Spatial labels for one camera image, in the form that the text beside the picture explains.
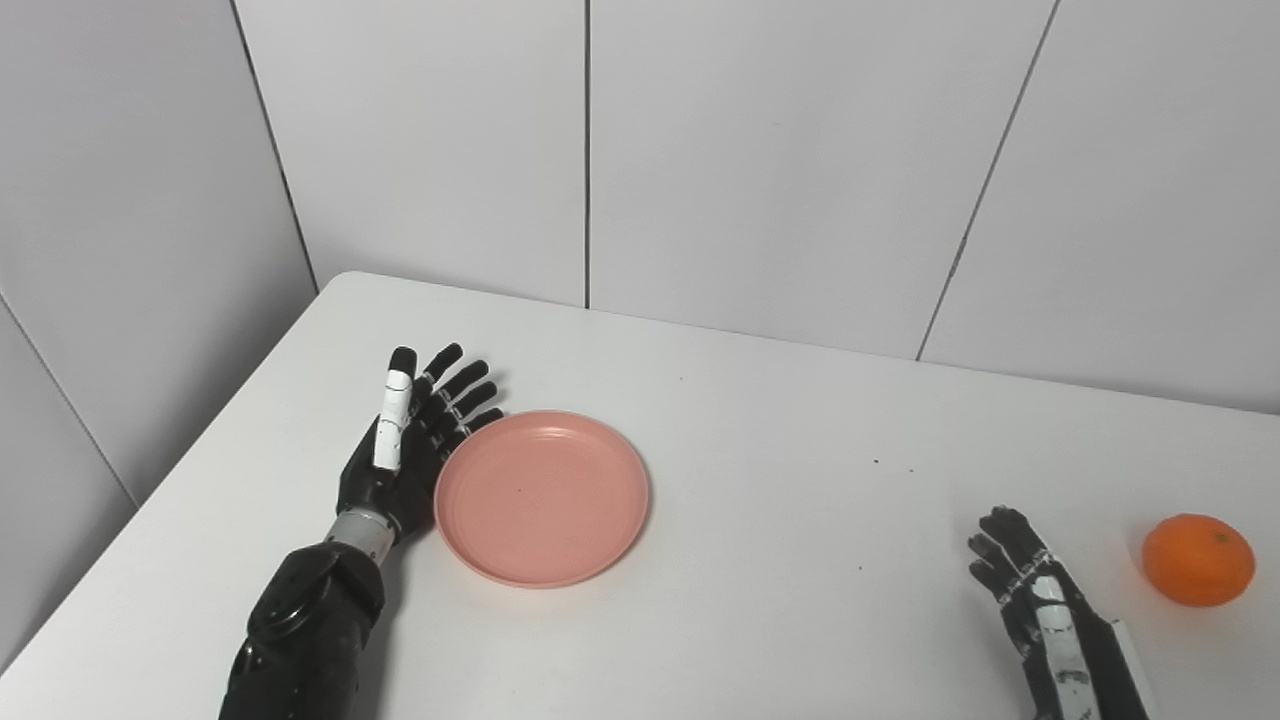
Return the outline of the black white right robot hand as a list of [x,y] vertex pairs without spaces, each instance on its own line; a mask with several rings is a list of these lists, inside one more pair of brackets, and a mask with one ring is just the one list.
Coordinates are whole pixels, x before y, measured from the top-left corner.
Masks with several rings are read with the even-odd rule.
[[1153,719],[1155,700],[1126,628],[1098,615],[1016,509],[995,506],[966,544],[969,573],[993,596],[1021,659],[1038,719]]

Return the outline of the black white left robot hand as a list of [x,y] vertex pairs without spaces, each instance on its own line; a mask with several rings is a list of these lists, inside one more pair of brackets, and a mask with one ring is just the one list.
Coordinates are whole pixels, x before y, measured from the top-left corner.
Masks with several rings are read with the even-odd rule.
[[462,347],[452,343],[419,370],[412,348],[393,351],[381,410],[340,474],[339,516],[376,514],[393,544],[430,523],[434,491],[448,459],[504,416],[495,406],[498,384],[489,364],[463,364],[462,357]]

